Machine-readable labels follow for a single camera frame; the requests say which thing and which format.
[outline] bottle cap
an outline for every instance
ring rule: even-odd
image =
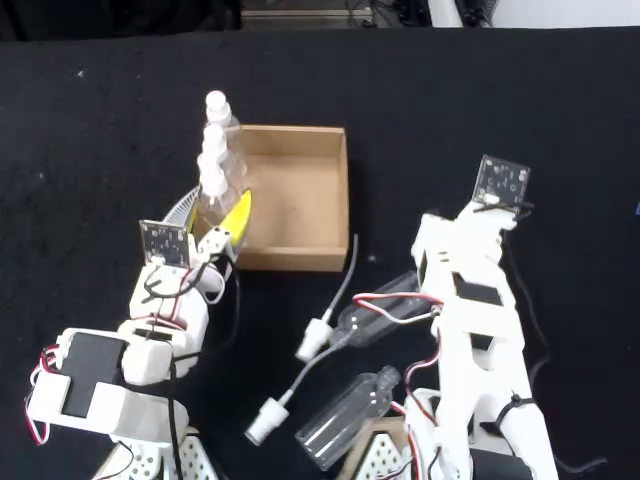
[[[207,122],[227,126],[231,122],[231,107],[227,97],[220,90],[209,92],[205,99]]]

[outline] yellow object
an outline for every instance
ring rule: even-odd
[[[231,245],[234,247],[240,243],[247,231],[251,217],[251,202],[251,190],[246,190],[240,197],[240,201],[220,224],[222,228],[231,232]]]

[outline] red wire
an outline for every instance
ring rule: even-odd
[[[182,290],[182,287],[184,286],[184,282],[186,282],[187,277],[189,276],[189,274],[193,271],[193,268],[190,268],[189,270],[187,270],[187,273],[185,273],[182,276],[182,280],[180,280],[180,287],[178,288],[178,291]],[[173,318],[174,315],[176,314],[176,307],[178,306],[178,302],[180,301],[180,297],[176,298],[173,302],[173,308],[171,308],[171,314],[169,315],[169,318],[171,319],[170,321],[175,321],[175,319]]]
[[[27,412],[27,407],[29,406],[29,399],[31,397],[31,394],[29,394],[29,396],[27,396],[24,399],[24,418],[27,422],[27,428],[29,429],[29,433],[31,434],[31,438],[33,440],[33,443],[35,443],[38,447],[44,445],[46,442],[43,442],[41,440],[41,438],[46,438],[47,437],[47,432],[49,430],[49,424],[45,423],[44,424],[44,434],[40,435],[40,432],[38,432],[36,430],[36,425],[33,422],[33,420],[31,420],[31,417],[29,417],[29,413]]]
[[[48,362],[47,355],[54,352],[58,349],[57,344],[49,345],[48,347],[44,347],[42,352],[40,352],[40,363],[42,364],[42,369],[47,373],[56,373],[50,366]]]
[[[437,348],[436,352],[433,354],[433,356],[431,358],[428,358],[426,360],[421,360],[419,362],[412,363],[404,371],[404,386],[405,386],[405,390],[407,392],[407,395],[409,397],[411,397],[411,399],[415,402],[415,404],[418,407],[418,409],[420,410],[420,412],[425,417],[427,417],[427,419],[429,419],[431,421],[431,423],[433,423],[436,427],[438,426],[438,421],[435,419],[435,417],[433,415],[431,415],[429,412],[427,412],[427,410],[422,406],[422,403],[418,400],[418,398],[413,394],[413,391],[411,390],[411,376],[413,375],[413,372],[415,372],[416,370],[420,370],[422,368],[429,368],[429,367],[432,367],[433,365],[436,364],[436,361],[438,360],[438,357],[440,356],[440,336],[439,335],[438,335],[437,346],[438,346],[438,348]]]
[[[360,300],[381,300],[385,298],[423,298],[431,303],[444,304],[442,300],[422,292],[358,293],[353,296],[353,301],[360,305]]]
[[[420,461],[420,450],[415,443],[413,434],[409,432],[409,448],[411,449],[411,455],[413,455],[413,469],[416,472],[416,478],[422,480],[422,462]]]

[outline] white plastic part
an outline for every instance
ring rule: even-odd
[[[202,142],[202,155],[205,158],[215,160],[222,163],[229,149],[227,148],[227,139],[224,129],[215,123],[207,125],[203,132],[204,141]]]
[[[173,225],[188,226],[190,219],[198,199],[200,187],[194,187],[189,190],[172,208],[169,213],[162,219],[163,223],[171,223]]]
[[[29,417],[39,422],[105,433],[123,439],[170,445],[166,398],[98,382],[87,416],[75,417],[62,413],[69,384],[70,378],[65,375],[41,372],[29,402]],[[189,417],[183,405],[174,403],[176,431],[178,436],[182,436]]]
[[[220,90],[209,92],[205,98],[207,104],[207,122],[227,126],[232,119],[231,107],[227,97]]]
[[[122,445],[116,445],[94,479],[102,478],[114,473],[122,473],[114,480],[175,480],[178,478],[173,462],[171,448],[159,448],[149,443],[124,442],[133,452]],[[218,480],[209,456],[197,437],[186,436],[180,445],[180,461],[184,480]]]
[[[439,426],[430,425],[411,399],[406,416],[417,437],[423,470],[437,446],[442,449],[433,468],[434,480],[471,478],[469,445],[475,439],[469,438],[467,425],[472,417],[495,421],[512,395],[531,397],[515,298],[499,265],[500,233],[516,226],[515,214],[506,209],[478,211],[480,206],[469,202],[453,221],[424,215],[411,249],[421,291],[444,302],[432,329],[440,341],[441,399],[435,412]],[[462,281],[493,290],[496,300],[463,298],[454,277],[458,284]],[[474,334],[491,337],[488,347],[474,349]],[[510,410],[500,430],[534,478],[558,478],[544,417],[535,404]],[[503,453],[504,446],[504,442],[482,442],[483,448],[497,453]]]
[[[312,318],[304,331],[304,339],[296,352],[296,358],[307,363],[329,341],[332,333],[333,328],[327,323],[320,319]]]
[[[376,480],[398,471],[405,464],[406,459],[398,450],[388,433],[377,433],[371,439],[369,449],[360,462],[360,468],[354,480]]]
[[[224,171],[219,164],[200,165],[198,157],[198,165],[200,166],[200,185],[202,185],[202,193],[209,197],[209,202],[213,203],[218,197],[221,197],[229,188],[229,182],[224,175]]]
[[[255,446],[262,444],[273,430],[278,428],[289,416],[289,411],[275,399],[269,397],[260,407],[260,413],[244,433]]]
[[[155,328],[163,333],[171,334],[170,343],[174,356],[178,357],[199,352],[209,324],[209,309],[198,290],[199,287],[189,290],[178,299],[165,299],[163,301],[162,299],[154,298],[149,300],[149,293],[144,289],[144,282],[149,278],[149,274],[154,272],[155,268],[153,265],[146,265],[142,268],[138,283],[129,302],[131,318],[153,317],[156,312],[159,312],[161,316],[171,318],[173,314],[173,320],[186,325],[186,330],[160,330],[162,327],[152,327],[152,325],[141,324],[140,322],[126,321],[120,325],[118,332],[135,337],[132,341],[145,341],[143,337],[134,336],[133,332],[136,329],[150,330]],[[160,293],[175,293],[180,290],[180,285],[186,273],[186,269],[163,265],[153,274],[152,279],[154,281],[161,280],[161,283],[156,285],[154,289]],[[189,273],[189,276],[185,279],[185,285],[186,281],[192,278],[190,275],[196,275],[196,271],[192,270]],[[219,283],[219,277],[215,274],[211,277],[209,284],[213,286],[214,282]],[[189,368],[196,363],[198,363],[197,357],[177,362],[177,376],[184,376]]]
[[[131,452],[120,444],[111,450],[94,479],[108,477],[113,480],[150,480],[157,478],[162,467],[162,450],[144,442],[123,442]]]
[[[166,342],[135,342],[122,355],[124,380],[131,385],[149,385],[167,377],[173,350]]]
[[[176,480],[173,451],[171,448],[163,450],[164,477],[163,480]],[[184,480],[218,480],[218,475],[211,465],[209,456],[198,437],[188,435],[180,444],[180,463]]]

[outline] black wire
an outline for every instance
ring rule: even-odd
[[[587,463],[583,463],[582,465],[578,465],[575,467],[567,465],[562,460],[560,460],[557,455],[554,455],[553,459],[556,461],[556,465],[560,467],[560,470],[570,475],[582,475],[584,473],[587,473],[589,470],[593,470],[594,468],[609,464],[609,460],[607,460],[605,457],[596,457],[593,460],[588,461]]]
[[[175,418],[175,411],[174,411],[174,405],[173,405],[173,402],[175,400],[175,386],[176,386],[176,362],[179,362],[180,360],[186,360],[188,358],[202,357],[204,355],[220,353],[221,351],[225,350],[226,348],[228,348],[230,345],[233,344],[236,337],[238,336],[238,326],[240,324],[240,302],[242,298],[241,298],[241,292],[240,292],[240,275],[238,274],[236,264],[233,261],[233,259],[231,259],[231,257],[229,257],[229,255],[225,253],[214,255],[214,257],[224,258],[231,266],[231,275],[233,276],[233,280],[236,288],[234,310],[233,310],[233,324],[231,326],[231,333],[229,334],[227,339],[224,342],[220,343],[220,345],[218,345],[215,349],[212,349],[209,351],[199,351],[194,353],[188,353],[186,355],[180,355],[180,356],[171,358],[171,363],[169,364],[170,388],[169,388],[169,396],[168,396],[169,430],[171,433],[171,449],[173,450],[173,461],[175,463],[176,475],[178,476],[178,480],[184,480],[184,477],[182,475],[182,462],[180,460],[180,445],[178,444],[178,433],[176,431],[176,418]]]
[[[214,259],[216,257],[221,257],[222,255],[223,254],[212,255],[211,258],[209,259],[209,261],[204,262],[202,265],[200,265],[200,268],[198,268],[198,272],[196,273],[196,276],[194,277],[194,279],[192,281],[188,282],[186,287],[178,290],[175,293],[159,293],[159,292],[156,292],[153,289],[153,287],[158,285],[160,283],[160,280],[156,280],[155,282],[153,282],[151,284],[149,283],[149,280],[151,279],[151,277],[153,277],[153,274],[155,272],[157,272],[158,268],[160,268],[160,267],[156,268],[153,272],[151,272],[151,275],[149,275],[147,277],[147,279],[144,281],[144,289],[153,298],[167,299],[167,298],[178,298],[178,297],[181,297],[185,293],[187,293],[190,290],[194,289],[196,287],[196,285],[198,285],[198,282],[200,282],[200,280],[202,279],[202,275],[204,275],[204,271],[206,270],[206,268],[214,261]]]
[[[438,447],[438,449],[436,450],[436,454],[433,456],[433,460],[431,460],[431,463],[429,464],[429,468],[427,469],[427,479],[431,480],[431,470],[433,470],[433,466],[436,464],[436,461],[438,460],[438,457],[440,456],[440,450],[441,447]]]
[[[186,360],[187,358],[193,358],[193,357],[217,355],[222,351],[226,350],[227,348],[229,348],[231,345],[233,345],[233,343],[236,341],[236,338],[238,337],[238,330],[240,327],[240,304],[242,302],[242,291],[240,288],[240,274],[238,273],[236,264],[231,259],[231,257],[229,257],[227,254],[224,254],[224,253],[218,256],[220,258],[226,259],[227,262],[229,262],[229,265],[231,266],[231,276],[233,277],[233,282],[235,284],[236,291],[235,291],[235,300],[234,300],[234,307],[233,307],[233,320],[232,320],[233,323],[231,325],[231,332],[229,333],[229,336],[226,338],[226,340],[221,342],[219,345],[216,345],[213,349],[202,350],[200,352],[194,352],[194,353],[188,353],[186,355],[180,355],[173,358],[174,362],[178,362],[180,360]]]
[[[538,340],[540,340],[540,343],[542,344],[542,346],[545,348],[545,350],[549,350],[549,347],[550,347],[549,340],[547,340],[547,337],[542,331],[542,327],[538,322],[538,316],[536,315],[536,310],[533,305],[533,297],[531,296],[531,293],[529,292],[529,289],[527,288],[527,285],[524,279],[522,278],[522,275],[520,274],[520,269],[516,264],[516,259],[511,250],[511,244],[508,241],[508,236],[504,235],[503,238],[504,238],[504,246],[505,246],[504,250],[507,257],[507,262],[509,263],[509,268],[511,269],[511,275],[513,276],[513,279],[515,280],[516,285],[518,286],[518,289],[520,290],[520,292],[522,293],[522,296],[524,297],[525,303],[527,305],[527,313],[529,314],[529,321],[531,322],[531,325],[533,326],[533,329],[535,330]]]
[[[169,364],[169,382],[171,384],[171,388],[169,389],[169,397],[167,400],[169,404],[169,430],[171,433],[173,463],[175,464],[178,480],[184,480],[184,477],[182,476],[182,462],[180,461],[180,445],[178,444],[178,433],[176,432],[176,413],[173,405],[176,393],[176,363],[174,360],[171,360],[171,363]]]
[[[96,479],[96,480],[107,480],[107,479],[109,479],[109,478],[115,478],[115,477],[117,477],[118,475],[121,475],[122,473],[126,472],[126,471],[128,470],[128,468],[131,466],[131,464],[133,463],[133,459],[134,459],[134,457],[135,457],[135,455],[133,454],[133,450],[131,450],[131,448],[130,448],[128,445],[125,445],[125,443],[124,443],[122,440],[120,440],[118,443],[119,443],[120,445],[122,445],[124,448],[126,448],[126,449],[129,451],[129,453],[131,454],[131,458],[129,459],[129,463],[127,463],[126,467],[124,467],[124,468],[123,468],[122,470],[120,470],[119,472],[112,473],[112,474],[110,474],[110,475],[107,475],[106,477],[99,477],[99,478],[98,478],[98,479]]]
[[[536,316],[536,311],[533,305],[533,298],[531,297],[531,293],[529,292],[529,289],[527,288],[527,285],[525,284],[524,279],[522,278],[522,275],[520,275],[520,270],[518,269],[518,265],[516,264],[515,257],[513,255],[513,252],[511,251],[511,246],[507,241],[507,235],[504,236],[504,245],[505,245],[505,253],[506,253],[507,261],[509,262],[509,266],[511,268],[511,274],[518,288],[520,289],[522,296],[525,299],[525,303],[527,304],[529,321],[533,325],[533,328],[536,332],[536,335],[538,336],[538,339],[540,340],[540,343],[544,346],[545,350],[549,350],[549,347],[550,347],[549,340],[547,340],[546,335],[542,331],[542,327],[540,326],[540,323],[538,323],[538,317]],[[540,370],[542,370],[542,368],[545,365],[551,362],[551,358],[552,358],[551,353],[547,352],[529,370],[529,384],[531,385],[531,393],[534,395],[535,395],[534,385],[538,377],[538,374],[540,373]],[[609,461],[605,457],[597,457],[593,460],[590,460],[578,466],[567,465],[555,454],[553,456],[553,459],[555,460],[556,465],[562,471],[570,475],[582,475],[583,473],[586,473],[589,470],[592,470],[602,465],[607,465],[609,463]]]

